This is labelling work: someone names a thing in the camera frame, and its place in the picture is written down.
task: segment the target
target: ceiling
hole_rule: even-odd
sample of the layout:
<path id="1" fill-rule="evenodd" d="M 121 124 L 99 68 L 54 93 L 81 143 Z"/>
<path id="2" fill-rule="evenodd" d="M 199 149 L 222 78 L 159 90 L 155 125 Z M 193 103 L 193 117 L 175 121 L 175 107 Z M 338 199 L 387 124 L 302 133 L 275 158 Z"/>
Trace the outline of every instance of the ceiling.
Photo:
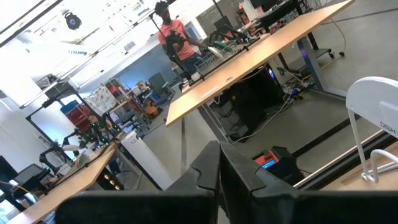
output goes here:
<path id="1" fill-rule="evenodd" d="M 39 7 L 35 8 L 35 11 L 30 12 L 11 27 L 18 29 L 55 2 L 55 0 L 15 0 L 12 1 L 12 4 L 8 4 L 8 1 L 7 6 L 3 7 L 6 5 L 5 0 L 0 1 L 0 12 L 2 12 L 0 13 L 0 30 L 3 30 L 36 4 L 41 3 Z M 37 61 L 37 69 L 40 71 L 31 73 L 31 77 L 35 81 L 49 73 L 63 75 L 84 62 L 110 40 L 123 34 L 126 29 L 145 16 L 149 12 L 149 7 L 152 7 L 154 3 L 155 0 L 64 0 L 35 21 L 12 42 L 23 43 L 26 51 L 29 52 L 30 59 Z M 67 27 L 63 14 L 68 11 L 82 20 L 79 29 L 70 30 Z M 142 35 L 142 32 L 138 35 L 127 34 L 105 49 L 101 57 L 98 57 L 101 60 L 98 61 L 104 64 L 106 62 L 104 62 L 104 58 L 110 56 L 117 58 L 115 54 L 123 56 L 126 51 L 141 42 L 146 42 L 148 38 L 149 34 Z"/>

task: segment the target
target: black monitor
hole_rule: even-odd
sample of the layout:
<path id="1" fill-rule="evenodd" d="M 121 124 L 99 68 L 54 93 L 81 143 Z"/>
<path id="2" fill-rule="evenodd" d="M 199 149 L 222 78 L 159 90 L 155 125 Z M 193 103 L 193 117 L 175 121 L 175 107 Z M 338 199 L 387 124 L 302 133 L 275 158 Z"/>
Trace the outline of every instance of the black monitor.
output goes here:
<path id="1" fill-rule="evenodd" d="M 0 180 L 9 182 L 18 175 L 17 171 L 7 162 L 4 156 L 0 156 Z"/>
<path id="2" fill-rule="evenodd" d="M 227 30 L 225 25 L 232 28 L 232 25 L 231 25 L 228 17 L 226 17 L 226 16 L 223 16 L 221 19 L 217 20 L 214 23 L 214 26 L 216 27 L 217 31 L 220 31 L 220 32 L 224 32 L 225 30 Z"/>
<path id="3" fill-rule="evenodd" d="M 250 0 L 254 8 L 262 6 L 262 9 L 267 11 L 277 4 L 279 0 Z"/>

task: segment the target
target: metal frame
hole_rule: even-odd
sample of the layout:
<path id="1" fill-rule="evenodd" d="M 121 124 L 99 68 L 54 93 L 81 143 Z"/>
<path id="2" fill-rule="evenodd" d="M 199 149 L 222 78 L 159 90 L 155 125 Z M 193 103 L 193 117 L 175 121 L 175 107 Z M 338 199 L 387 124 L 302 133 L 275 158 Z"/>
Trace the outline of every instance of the metal frame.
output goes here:
<path id="1" fill-rule="evenodd" d="M 61 93 L 59 93 L 57 96 L 55 96 L 55 97 L 53 97 L 53 98 L 50 98 L 49 100 L 47 100 L 46 102 L 44 102 L 43 105 L 42 105 L 39 109 L 35 110 L 32 114 L 30 114 L 30 115 L 28 115 L 28 117 L 26 117 L 26 120 L 28 120 L 28 122 L 29 122 L 31 125 L 33 125 L 33 127 L 36 128 L 36 129 L 39 131 L 40 134 L 42 134 L 49 142 L 51 142 L 52 145 L 54 145 L 55 142 L 52 141 L 52 139 L 51 139 L 48 135 L 46 135 L 46 133 L 45 133 L 43 130 L 41 130 L 41 129 L 32 121 L 31 118 L 32 118 L 32 115 L 36 114 L 36 113 L 39 112 L 41 109 L 46 108 L 46 107 L 50 106 L 52 103 L 56 102 L 56 101 L 57 101 L 57 98 L 58 98 L 60 95 L 62 95 L 64 92 L 66 92 L 66 91 L 72 91 L 72 92 L 79 98 L 79 100 L 81 100 L 81 102 L 90 110 L 90 112 L 98 118 L 99 121 L 103 121 L 102 117 L 100 117 L 100 116 L 89 106 L 89 104 L 79 95 L 79 93 L 78 93 L 75 89 L 73 89 L 72 87 L 67 88 L 67 89 L 63 90 Z M 159 185 L 154 181 L 154 179 L 142 168 L 142 166 L 141 166 L 141 165 L 135 160 L 135 158 L 126 150 L 126 148 L 124 148 L 123 145 L 118 144 L 118 150 L 120 150 L 120 151 L 124 154 L 124 157 L 127 158 L 130 162 L 132 162 L 133 164 L 135 164 L 136 166 L 138 166 L 138 168 L 140 168 L 141 172 L 142 172 L 142 173 L 155 185 L 155 187 L 156 187 L 157 189 L 161 190 L 161 188 L 160 188 Z M 71 160 L 65 153 L 64 153 L 64 156 L 65 156 L 67 159 Z"/>
<path id="2" fill-rule="evenodd" d="M 221 12 L 221 9 L 218 7 L 215 0 L 213 0 L 213 3 L 222 16 L 223 13 Z M 300 13 L 302 14 L 301 8 L 296 9 L 296 10 L 298 10 L 299 14 Z M 313 35 L 311 33 L 309 33 L 309 34 L 310 35 L 308 35 L 308 38 L 310 39 L 311 43 L 313 43 L 314 49 L 318 49 L 318 45 L 315 42 L 315 38 L 313 37 Z M 315 88 L 313 88 L 312 91 L 323 93 L 328 96 L 332 96 L 332 97 L 336 97 L 336 98 L 344 100 L 346 97 L 346 91 L 342 91 L 342 90 L 328 86 L 328 84 L 325 80 L 325 77 L 322 75 L 322 69 L 317 62 L 317 58 L 316 58 L 315 54 L 313 53 L 312 47 L 311 47 L 310 43 L 308 43 L 307 38 L 302 37 L 301 39 L 299 39 L 297 41 L 297 44 L 302 53 L 302 57 L 304 58 L 305 64 L 306 64 L 307 68 L 309 69 L 312 78 L 315 81 Z M 202 115 L 203 119 L 206 121 L 206 123 L 209 125 L 209 127 L 213 131 L 213 133 L 216 135 L 217 139 L 219 141 L 225 141 L 225 140 L 229 141 L 228 137 L 224 135 L 223 127 L 222 126 L 219 127 L 220 122 L 217 119 L 213 119 L 211 117 L 211 111 L 209 113 L 209 111 L 206 109 L 206 104 L 201 105 L 198 108 L 198 110 L 199 110 L 200 114 Z M 334 128 L 330 129 L 325 134 L 322 134 L 320 137 L 316 138 L 315 140 L 311 141 L 303 148 L 299 149 L 298 152 L 295 153 L 295 157 L 301 156 L 303 153 L 309 151 L 311 148 L 315 147 L 316 145 L 320 144 L 324 140 L 328 139 L 333 134 L 335 134 L 338 131 L 341 131 L 343 128 L 347 127 L 349 125 L 349 122 L 347 122 L 347 121 L 348 120 L 345 120 L 345 121 L 341 122 L 340 124 L 337 124 Z M 187 149 L 186 149 L 185 142 L 187 141 L 186 140 L 187 135 L 185 133 L 186 128 L 185 128 L 184 120 L 183 120 L 182 124 L 183 124 L 182 125 L 182 137 L 183 137 L 182 151 L 186 152 Z"/>
<path id="3" fill-rule="evenodd" d="M 398 139 L 385 131 L 378 131 L 362 141 L 365 158 L 369 159 L 370 153 L 374 149 L 385 149 L 397 141 Z M 356 146 L 354 146 L 307 178 L 295 184 L 294 187 L 300 190 L 320 190 L 360 164 L 361 159 L 359 158 Z"/>

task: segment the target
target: wooden desk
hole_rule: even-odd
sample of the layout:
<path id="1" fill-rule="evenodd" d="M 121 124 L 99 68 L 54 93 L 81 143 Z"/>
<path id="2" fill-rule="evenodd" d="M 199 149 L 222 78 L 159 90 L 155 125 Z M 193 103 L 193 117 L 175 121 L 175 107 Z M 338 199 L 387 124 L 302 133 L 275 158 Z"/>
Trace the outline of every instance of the wooden desk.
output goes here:
<path id="1" fill-rule="evenodd" d="M 100 158 L 55 187 L 48 195 L 18 214 L 8 224 L 37 223 L 54 211 L 64 200 L 93 185 L 115 152 L 115 146 L 115 143 L 112 143 Z"/>
<path id="2" fill-rule="evenodd" d="M 266 38 L 270 37 L 270 34 L 262 34 L 260 36 L 260 39 L 253 43 L 249 48 L 252 49 L 253 47 L 255 47 L 256 45 L 258 45 L 260 42 L 262 42 L 263 40 L 265 40 Z M 227 61 L 226 63 L 224 63 L 222 66 L 218 67 L 216 70 L 212 71 L 210 74 L 208 74 L 205 77 L 205 80 L 207 80 L 208 78 L 210 78 L 212 75 L 217 74 L 219 71 L 223 70 L 225 68 L 225 66 L 229 65 L 230 63 L 234 62 L 234 58 L 232 58 L 231 60 Z M 201 84 L 203 82 L 203 80 L 199 80 L 198 82 L 196 82 L 195 84 L 193 84 L 192 86 L 189 86 L 188 83 L 186 83 L 183 87 L 182 87 L 182 94 L 186 94 L 189 91 L 193 90 L 196 86 L 198 86 L 199 84 Z"/>
<path id="3" fill-rule="evenodd" d="M 392 144 L 385 150 L 398 155 L 398 143 Z M 378 166 L 388 162 L 390 162 L 390 160 L 385 157 L 379 157 L 377 160 Z M 370 159 L 368 159 L 368 167 L 369 170 L 371 170 Z M 379 174 L 379 183 L 377 184 L 364 180 L 361 177 L 362 173 L 362 165 L 359 165 L 337 180 L 328 184 L 322 190 L 398 190 L 397 169 Z"/>
<path id="4" fill-rule="evenodd" d="M 250 73 L 250 71 L 275 57 L 284 48 L 291 46 L 294 42 L 352 3 L 354 3 L 354 0 L 348 0 L 301 15 L 281 28 L 274 35 L 257 44 L 250 51 L 236 56 L 233 63 L 225 65 L 223 69 L 218 70 L 210 78 L 197 85 L 170 105 L 166 127 L 170 127 L 179 119 L 201 105 L 204 105 L 223 90 L 238 82 Z"/>

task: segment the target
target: person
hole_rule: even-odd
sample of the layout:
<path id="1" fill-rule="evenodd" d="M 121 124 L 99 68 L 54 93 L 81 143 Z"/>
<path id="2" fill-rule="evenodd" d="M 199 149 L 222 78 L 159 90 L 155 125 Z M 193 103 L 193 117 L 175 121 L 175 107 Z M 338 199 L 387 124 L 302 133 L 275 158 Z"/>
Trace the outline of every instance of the person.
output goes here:
<path id="1" fill-rule="evenodd" d="M 95 123 L 99 123 L 98 118 L 91 114 L 88 116 L 88 120 L 90 121 L 91 124 L 95 124 Z M 106 126 L 108 127 L 109 130 L 112 130 L 112 123 L 108 120 L 105 121 L 106 122 Z M 107 132 L 107 130 L 105 128 L 101 128 L 99 131 L 101 131 L 101 135 L 104 136 L 107 139 L 112 139 L 112 135 L 111 133 Z M 93 128 L 91 128 L 91 133 L 96 136 L 96 132 Z M 111 170 L 113 175 L 116 175 L 118 173 L 120 173 L 120 168 L 117 162 L 117 156 L 116 153 L 114 154 L 114 156 L 111 158 L 111 162 L 109 163 L 109 169 Z"/>
<path id="2" fill-rule="evenodd" d="M 192 49 L 190 44 L 203 48 L 205 48 L 206 46 L 204 44 L 199 43 L 197 40 L 193 39 L 192 37 L 190 37 L 189 34 L 187 34 L 187 31 L 185 31 L 184 24 L 180 20 L 178 19 L 171 20 L 169 13 L 169 5 L 167 4 L 167 2 L 161 1 L 156 3 L 155 13 L 158 16 L 160 16 L 163 20 L 163 24 L 160 27 L 161 33 L 159 32 L 157 36 L 160 44 L 163 46 L 163 49 L 165 50 L 166 53 L 167 53 L 167 46 L 166 46 L 165 37 L 169 36 L 170 31 L 174 31 L 177 35 L 187 40 L 184 42 L 183 46 L 174 44 L 174 50 L 177 53 L 179 59 L 188 69 L 188 73 L 190 75 L 193 75 L 197 71 L 195 63 L 198 61 L 198 57 L 200 57 L 200 54 L 196 53 Z"/>

